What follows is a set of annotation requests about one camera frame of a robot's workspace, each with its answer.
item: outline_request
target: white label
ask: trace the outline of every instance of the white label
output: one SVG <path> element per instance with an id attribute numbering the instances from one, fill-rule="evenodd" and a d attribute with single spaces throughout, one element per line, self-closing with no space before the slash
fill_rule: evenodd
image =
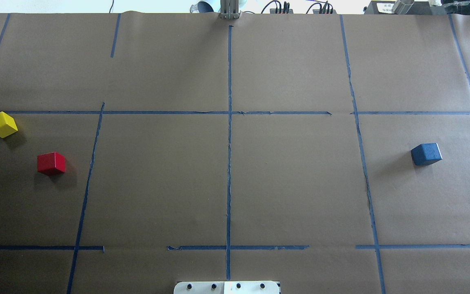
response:
<path id="1" fill-rule="evenodd" d="M 393 14 L 393 4 L 392 3 L 377 3 L 377 8 L 378 8 L 379 13 Z"/>

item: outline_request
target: toy block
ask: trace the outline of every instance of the toy block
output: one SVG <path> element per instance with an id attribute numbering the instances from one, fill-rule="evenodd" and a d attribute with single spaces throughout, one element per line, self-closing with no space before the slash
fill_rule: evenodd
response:
<path id="1" fill-rule="evenodd" d="M 437 143 L 420 144 L 411 150 L 411 156 L 415 165 L 431 165 L 442 160 Z"/>
<path id="2" fill-rule="evenodd" d="M 13 118 L 5 112 L 0 112 L 0 137 L 5 138 L 17 132 L 17 126 Z"/>
<path id="3" fill-rule="evenodd" d="M 65 158 L 57 152 L 50 152 L 38 156 L 38 172 L 47 176 L 65 172 Z"/>

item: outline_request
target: yellow cube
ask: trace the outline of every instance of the yellow cube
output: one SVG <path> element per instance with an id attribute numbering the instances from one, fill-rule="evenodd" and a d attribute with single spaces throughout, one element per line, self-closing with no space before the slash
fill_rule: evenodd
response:
<path id="1" fill-rule="evenodd" d="M 0 112 L 0 137 L 5 138 L 17 132 L 17 126 L 13 118 L 5 112 Z"/>

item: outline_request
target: white mounting plate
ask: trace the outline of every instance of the white mounting plate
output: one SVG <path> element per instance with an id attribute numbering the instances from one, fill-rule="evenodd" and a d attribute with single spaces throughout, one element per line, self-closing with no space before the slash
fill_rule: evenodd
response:
<path id="1" fill-rule="evenodd" d="M 211 281 L 211 282 L 179 282 L 173 294 L 280 294 L 280 287 L 274 281 Z"/>

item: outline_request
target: metal cylinder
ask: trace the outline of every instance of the metal cylinder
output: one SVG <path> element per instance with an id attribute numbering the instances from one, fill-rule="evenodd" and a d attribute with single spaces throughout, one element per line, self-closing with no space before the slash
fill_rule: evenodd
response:
<path id="1" fill-rule="evenodd" d="M 395 14 L 406 14 L 415 0 L 397 0 L 393 5 L 393 13 Z"/>

